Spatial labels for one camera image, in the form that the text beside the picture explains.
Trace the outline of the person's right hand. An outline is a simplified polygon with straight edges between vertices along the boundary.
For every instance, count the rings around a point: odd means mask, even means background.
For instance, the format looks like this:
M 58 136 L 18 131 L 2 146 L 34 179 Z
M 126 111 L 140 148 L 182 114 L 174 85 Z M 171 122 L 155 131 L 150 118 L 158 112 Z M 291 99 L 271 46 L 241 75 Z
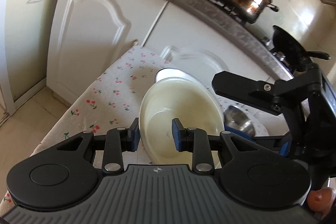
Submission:
M 308 207 L 315 212 L 327 214 L 335 202 L 335 189 L 331 187 L 312 190 L 307 196 Z

